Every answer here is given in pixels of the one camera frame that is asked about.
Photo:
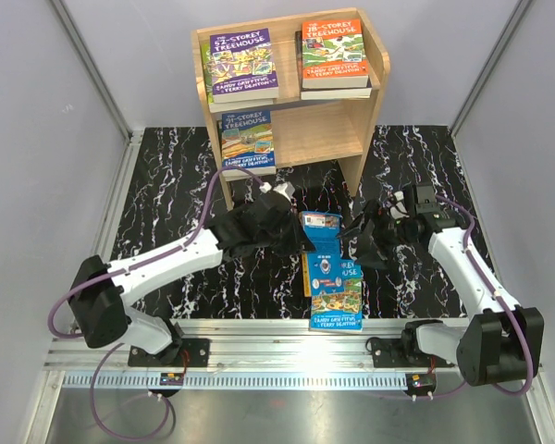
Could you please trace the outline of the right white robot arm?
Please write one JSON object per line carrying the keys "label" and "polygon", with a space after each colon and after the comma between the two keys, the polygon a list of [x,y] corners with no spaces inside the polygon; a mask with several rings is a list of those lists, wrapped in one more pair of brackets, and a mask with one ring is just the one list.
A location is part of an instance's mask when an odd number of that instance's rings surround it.
{"label": "right white robot arm", "polygon": [[389,268],[398,247],[421,246],[462,301],[469,319],[464,331],[437,319],[406,325],[400,346],[406,364],[421,367],[437,357],[456,365],[472,387],[492,385],[510,394],[506,383],[519,381],[522,386],[514,393],[524,395],[538,373],[544,318],[502,286],[472,242],[475,219],[455,203],[468,221],[462,227],[443,211],[449,203],[430,183],[409,184],[391,204],[368,201],[339,238],[356,241],[357,265],[378,270]]}

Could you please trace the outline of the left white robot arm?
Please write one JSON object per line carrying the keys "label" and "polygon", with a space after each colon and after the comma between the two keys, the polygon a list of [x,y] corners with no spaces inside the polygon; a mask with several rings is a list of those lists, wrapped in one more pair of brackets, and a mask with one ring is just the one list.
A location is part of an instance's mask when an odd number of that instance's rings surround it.
{"label": "left white robot arm", "polygon": [[251,203],[200,224],[193,233],[120,261],[85,259],[68,306],[90,349],[130,345],[140,358],[169,367],[186,356],[180,327],[134,309],[138,300],[187,275],[249,256],[259,249],[290,256],[312,250],[293,208],[294,188],[270,187]]}

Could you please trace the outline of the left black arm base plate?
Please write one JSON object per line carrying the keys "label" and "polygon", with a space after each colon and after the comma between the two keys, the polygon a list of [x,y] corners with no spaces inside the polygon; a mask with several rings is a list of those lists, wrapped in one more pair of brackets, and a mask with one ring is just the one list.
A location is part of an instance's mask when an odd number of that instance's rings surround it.
{"label": "left black arm base plate", "polygon": [[170,347],[170,351],[163,351],[156,355],[131,346],[129,351],[129,367],[153,368],[206,368],[209,362],[211,340],[207,338],[186,338],[180,346]]}

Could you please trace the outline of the orange 78-Storey Treehouse book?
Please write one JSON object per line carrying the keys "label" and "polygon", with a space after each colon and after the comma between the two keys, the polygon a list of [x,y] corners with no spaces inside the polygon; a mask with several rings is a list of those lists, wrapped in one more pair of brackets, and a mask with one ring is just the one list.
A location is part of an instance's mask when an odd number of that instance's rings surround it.
{"label": "orange 78-Storey Treehouse book", "polygon": [[367,86],[369,67],[358,18],[302,24],[302,87],[308,90]]}

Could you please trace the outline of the purple 52-Storey Treehouse book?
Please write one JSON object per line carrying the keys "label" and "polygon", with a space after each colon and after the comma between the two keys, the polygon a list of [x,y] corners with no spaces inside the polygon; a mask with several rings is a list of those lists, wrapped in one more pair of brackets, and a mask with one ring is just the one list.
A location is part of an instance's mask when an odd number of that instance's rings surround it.
{"label": "purple 52-Storey Treehouse book", "polygon": [[278,75],[268,28],[210,36],[215,103],[278,98]]}

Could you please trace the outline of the blue Storey Treehouse book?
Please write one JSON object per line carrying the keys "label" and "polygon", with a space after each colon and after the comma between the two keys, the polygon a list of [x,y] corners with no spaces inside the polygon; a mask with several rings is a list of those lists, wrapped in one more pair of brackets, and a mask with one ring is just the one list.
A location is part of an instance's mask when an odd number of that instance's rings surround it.
{"label": "blue Storey Treehouse book", "polygon": [[309,329],[328,333],[360,333],[363,329],[363,272],[353,260],[343,260],[342,290],[311,297]]}

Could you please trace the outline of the black marble pattern mat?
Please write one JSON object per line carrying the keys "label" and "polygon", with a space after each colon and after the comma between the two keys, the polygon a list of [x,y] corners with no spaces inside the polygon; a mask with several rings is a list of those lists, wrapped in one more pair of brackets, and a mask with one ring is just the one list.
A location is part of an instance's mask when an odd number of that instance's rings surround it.
{"label": "black marble pattern mat", "polygon": [[[204,128],[145,131],[112,257],[144,253],[191,232],[215,172]],[[276,177],[293,184],[302,210],[338,214],[344,223],[367,201],[382,201],[402,186],[422,181],[450,200],[473,207],[453,139],[442,126],[377,127],[355,196],[348,194],[335,161],[282,168]],[[442,268],[422,249],[406,246],[397,248],[389,271],[364,271],[363,303],[368,318],[465,314]],[[172,319],[304,319],[310,314],[300,257],[277,257],[264,250],[183,277],[138,301],[137,308]]]}

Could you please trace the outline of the dark blue 91-Storey Treehouse book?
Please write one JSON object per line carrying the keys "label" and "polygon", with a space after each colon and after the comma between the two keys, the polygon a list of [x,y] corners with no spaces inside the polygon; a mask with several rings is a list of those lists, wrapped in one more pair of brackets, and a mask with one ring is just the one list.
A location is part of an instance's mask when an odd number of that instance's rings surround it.
{"label": "dark blue 91-Storey Treehouse book", "polygon": [[272,174],[276,170],[269,110],[223,114],[220,137],[223,167],[242,167],[255,174]]}

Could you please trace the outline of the aluminium rail frame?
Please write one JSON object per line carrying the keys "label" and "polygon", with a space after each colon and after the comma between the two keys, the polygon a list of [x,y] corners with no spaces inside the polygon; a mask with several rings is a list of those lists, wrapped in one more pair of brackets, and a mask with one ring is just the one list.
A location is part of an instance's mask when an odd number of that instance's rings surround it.
{"label": "aluminium rail frame", "polygon": [[[99,250],[112,257],[117,227],[146,130],[134,131],[123,194],[113,208],[112,235]],[[83,339],[55,339],[47,370],[58,374],[43,422],[47,443],[137,443],[109,436],[92,418],[90,393],[105,425],[142,443],[555,443],[555,405],[539,368],[522,397],[493,386],[462,384],[458,368],[436,368],[433,400],[412,402],[401,386],[427,368],[374,368],[364,344],[397,338],[406,322],[428,318],[364,317],[360,334],[309,331],[304,319],[172,319],[186,338],[211,340],[206,368],[188,368],[175,387],[160,373],[183,367],[131,368],[129,345],[89,350]]]}

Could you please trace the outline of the light blue paperback book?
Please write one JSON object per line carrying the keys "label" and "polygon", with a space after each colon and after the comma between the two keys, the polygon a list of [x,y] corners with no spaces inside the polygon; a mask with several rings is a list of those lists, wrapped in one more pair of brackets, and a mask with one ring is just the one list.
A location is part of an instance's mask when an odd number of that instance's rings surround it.
{"label": "light blue paperback book", "polygon": [[343,291],[339,243],[340,216],[305,211],[301,214],[302,229],[314,245],[312,252],[302,254],[304,296]]}

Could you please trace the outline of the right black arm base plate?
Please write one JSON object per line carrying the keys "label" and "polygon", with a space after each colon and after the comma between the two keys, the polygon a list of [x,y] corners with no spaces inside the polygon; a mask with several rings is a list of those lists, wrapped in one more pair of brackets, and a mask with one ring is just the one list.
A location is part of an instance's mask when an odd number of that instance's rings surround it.
{"label": "right black arm base plate", "polygon": [[443,358],[413,350],[401,338],[370,337],[364,344],[374,368],[452,368],[455,364]]}

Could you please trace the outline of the wooden two-tier shelf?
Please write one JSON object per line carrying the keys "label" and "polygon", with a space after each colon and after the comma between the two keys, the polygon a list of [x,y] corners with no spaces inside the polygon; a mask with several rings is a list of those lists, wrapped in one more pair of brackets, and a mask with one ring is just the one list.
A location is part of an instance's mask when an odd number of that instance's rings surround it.
{"label": "wooden two-tier shelf", "polygon": [[[367,99],[319,101],[300,98],[294,34],[305,21],[359,19],[372,84]],[[388,86],[389,53],[366,13],[358,7],[266,18],[195,30],[191,46],[195,81],[217,167],[222,166],[216,114],[207,103],[201,45],[213,34],[269,29],[277,63],[279,92],[271,111],[276,166],[296,167],[336,160],[350,196],[355,196]]]}

